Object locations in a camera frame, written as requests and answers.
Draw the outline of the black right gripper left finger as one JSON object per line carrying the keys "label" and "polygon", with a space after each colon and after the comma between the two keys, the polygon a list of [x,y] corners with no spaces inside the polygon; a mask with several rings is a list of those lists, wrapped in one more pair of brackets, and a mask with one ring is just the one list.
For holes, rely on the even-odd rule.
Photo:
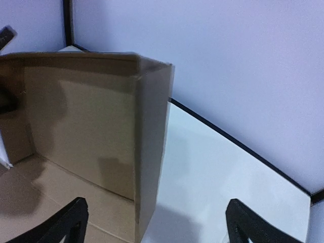
{"label": "black right gripper left finger", "polygon": [[87,201],[76,197],[42,224],[9,242],[84,242],[87,223]]}

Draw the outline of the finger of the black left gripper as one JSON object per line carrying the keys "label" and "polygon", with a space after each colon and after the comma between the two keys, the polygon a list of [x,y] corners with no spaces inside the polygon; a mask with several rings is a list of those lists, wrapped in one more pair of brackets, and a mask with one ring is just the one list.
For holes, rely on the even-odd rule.
{"label": "finger of the black left gripper", "polygon": [[19,108],[20,101],[19,98],[12,93],[8,88],[1,85],[1,114],[15,111]]}

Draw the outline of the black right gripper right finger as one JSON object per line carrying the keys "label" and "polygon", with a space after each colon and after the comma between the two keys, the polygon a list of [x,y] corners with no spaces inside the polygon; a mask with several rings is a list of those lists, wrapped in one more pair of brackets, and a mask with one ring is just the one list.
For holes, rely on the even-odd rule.
{"label": "black right gripper right finger", "polygon": [[299,242],[269,224],[237,198],[229,201],[226,208],[229,242]]}

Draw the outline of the brown cardboard paper box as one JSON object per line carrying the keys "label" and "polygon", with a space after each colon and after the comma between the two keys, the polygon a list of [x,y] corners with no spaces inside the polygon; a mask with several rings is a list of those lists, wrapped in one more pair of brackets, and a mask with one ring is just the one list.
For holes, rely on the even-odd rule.
{"label": "brown cardboard paper box", "polygon": [[1,242],[76,197],[84,242],[140,242],[155,211],[174,67],[134,53],[1,56]]}

